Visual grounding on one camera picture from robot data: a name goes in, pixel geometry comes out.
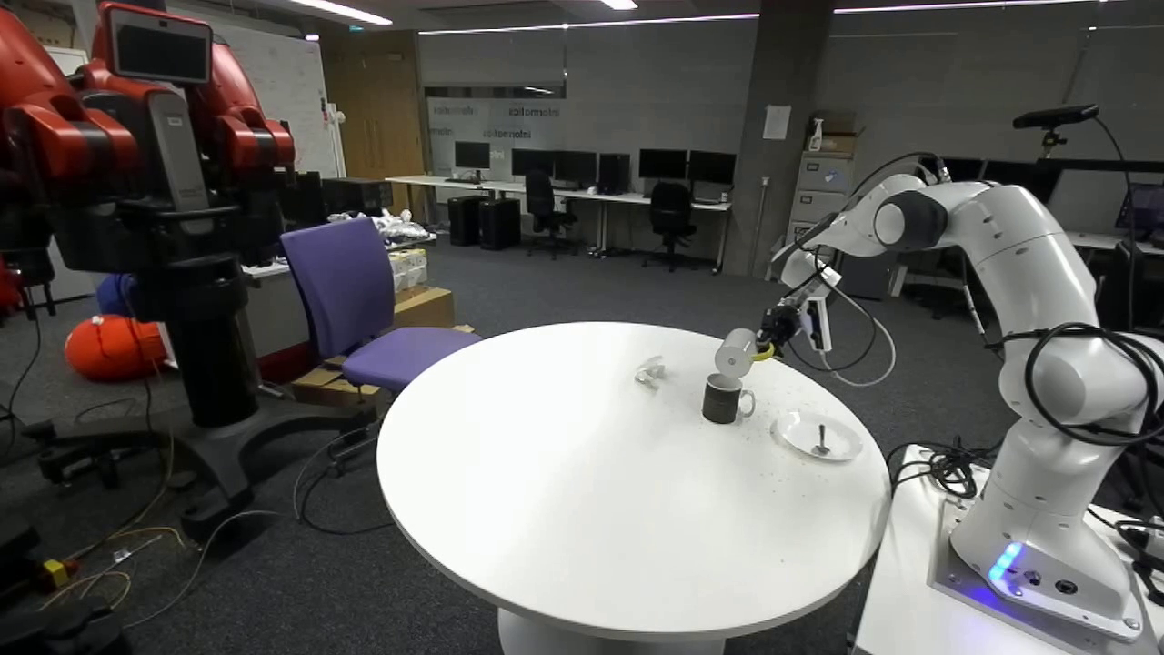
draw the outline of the black cup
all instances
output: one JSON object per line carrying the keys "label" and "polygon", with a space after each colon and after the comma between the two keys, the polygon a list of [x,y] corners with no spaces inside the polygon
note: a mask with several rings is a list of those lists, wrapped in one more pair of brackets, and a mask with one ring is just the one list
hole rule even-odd
{"label": "black cup", "polygon": [[758,411],[758,397],[747,393],[737,380],[727,374],[705,374],[705,385],[701,385],[701,417],[709,423],[737,423],[737,417],[749,417]]}

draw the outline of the white paper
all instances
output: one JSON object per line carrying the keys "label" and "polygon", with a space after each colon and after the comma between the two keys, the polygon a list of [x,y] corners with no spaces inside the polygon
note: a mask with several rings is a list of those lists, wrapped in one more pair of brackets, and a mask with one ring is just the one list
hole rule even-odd
{"label": "white paper", "polygon": [[764,114],[764,141],[785,141],[791,140],[792,107],[767,107]]}

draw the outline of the blue light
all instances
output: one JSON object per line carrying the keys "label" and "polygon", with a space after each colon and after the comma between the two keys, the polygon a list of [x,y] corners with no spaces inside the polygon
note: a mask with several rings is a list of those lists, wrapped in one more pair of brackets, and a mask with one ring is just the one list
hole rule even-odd
{"label": "blue light", "polygon": [[1015,562],[1021,558],[1021,542],[1011,542],[990,569],[990,584],[1001,585],[1001,577],[1015,569]]}

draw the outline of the white round table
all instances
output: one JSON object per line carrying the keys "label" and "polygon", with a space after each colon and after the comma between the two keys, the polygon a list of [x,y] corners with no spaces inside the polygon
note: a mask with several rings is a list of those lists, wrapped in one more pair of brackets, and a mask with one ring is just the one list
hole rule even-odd
{"label": "white round table", "polygon": [[[443,574],[499,605],[509,655],[724,653],[823,609],[870,562],[889,471],[867,425],[780,360],[747,374],[758,415],[705,423],[717,345],[553,323],[476,341],[396,397],[387,502]],[[848,462],[791,446],[820,425]]]}

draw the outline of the purple chair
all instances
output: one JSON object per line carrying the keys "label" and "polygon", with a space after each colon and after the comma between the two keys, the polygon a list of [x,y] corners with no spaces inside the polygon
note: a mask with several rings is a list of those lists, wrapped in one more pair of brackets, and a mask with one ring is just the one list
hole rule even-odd
{"label": "purple chair", "polygon": [[285,255],[309,313],[317,354],[345,358],[351,383],[401,393],[426,369],[476,341],[476,336],[443,326],[393,331],[393,265],[373,221],[285,234]]}

